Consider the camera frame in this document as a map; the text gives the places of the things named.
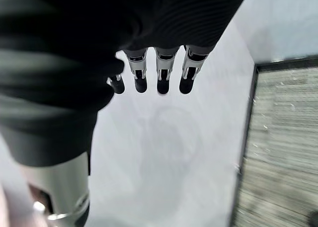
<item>black fabric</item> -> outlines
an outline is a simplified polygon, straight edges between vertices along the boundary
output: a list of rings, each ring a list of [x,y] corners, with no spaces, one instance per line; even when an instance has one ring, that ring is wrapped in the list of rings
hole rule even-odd
[[[12,156],[48,166],[89,151],[113,96],[104,77],[123,70],[116,51],[214,46],[242,1],[0,0],[0,128]]]

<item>robotic finger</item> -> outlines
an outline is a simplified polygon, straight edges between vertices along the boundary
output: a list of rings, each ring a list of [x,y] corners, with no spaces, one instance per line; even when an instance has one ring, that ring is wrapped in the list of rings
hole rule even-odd
[[[212,47],[198,47],[193,45],[185,46],[185,57],[182,66],[182,76],[180,81],[180,92],[188,94],[193,88],[194,79],[201,71],[204,61],[213,50]]]
[[[111,85],[111,87],[114,89],[114,92],[116,94],[124,93],[125,85],[121,75],[110,76],[108,78],[108,82]]]
[[[124,50],[131,72],[135,78],[135,87],[139,93],[144,93],[147,90],[147,78],[146,78],[146,54],[147,48],[131,51]]]
[[[179,47],[171,49],[155,48],[157,65],[157,91],[160,94],[167,94],[169,91],[169,79],[173,68],[174,58]]]

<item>white surface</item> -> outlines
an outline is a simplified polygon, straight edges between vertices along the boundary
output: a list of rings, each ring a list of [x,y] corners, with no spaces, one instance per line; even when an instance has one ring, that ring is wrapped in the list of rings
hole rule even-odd
[[[160,96],[154,50],[147,56],[144,94],[135,91],[127,60],[118,54],[126,63],[126,91],[99,114],[88,227],[226,226],[254,63],[231,23],[193,91],[182,95],[183,56],[181,48],[170,92]],[[20,173],[0,146],[0,178],[15,219],[28,215],[31,203]]]
[[[234,17],[255,63],[318,54],[318,0],[245,0]]]

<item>black fingertip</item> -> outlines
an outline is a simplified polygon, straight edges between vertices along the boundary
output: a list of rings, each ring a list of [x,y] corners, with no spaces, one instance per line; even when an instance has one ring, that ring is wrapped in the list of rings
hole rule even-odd
[[[193,83],[194,83],[194,80],[192,80],[192,79],[181,78],[180,86],[179,86],[180,92],[182,94],[190,93],[192,90],[192,87],[193,87]]]
[[[141,79],[141,78],[135,79],[135,87],[136,87],[136,90],[139,93],[146,92],[146,90],[147,90],[147,79],[146,78],[144,78],[144,79]]]
[[[111,86],[116,94],[122,94],[125,91],[125,85],[122,78],[120,78],[120,80],[112,79]]]
[[[312,212],[308,219],[308,225],[310,227],[318,227],[318,211]]]
[[[157,91],[160,94],[167,94],[169,91],[169,81],[168,80],[158,80],[157,81]]]

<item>robotic hand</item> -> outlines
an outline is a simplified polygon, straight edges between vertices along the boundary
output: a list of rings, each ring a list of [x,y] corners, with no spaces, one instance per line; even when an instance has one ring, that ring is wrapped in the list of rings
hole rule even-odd
[[[180,80],[180,91],[183,94],[188,94],[192,90],[194,79],[201,71],[201,67],[208,57],[209,53],[213,50],[211,47],[198,47],[193,45],[184,46],[186,55],[182,66],[182,77]],[[156,47],[156,65],[157,65],[157,90],[160,94],[167,94],[169,91],[169,79],[173,68],[174,58],[179,50],[179,47],[164,49]],[[136,90],[143,93],[147,90],[146,79],[146,54],[147,48],[131,51],[124,50],[126,53],[131,72],[134,75]],[[124,83],[121,77],[114,77],[111,79],[110,84],[116,93],[122,93]]]
[[[180,91],[189,93],[242,1],[0,0],[0,132],[48,225],[86,222],[97,113],[125,88],[115,53],[124,50],[145,92],[155,47],[165,94],[185,44]]]

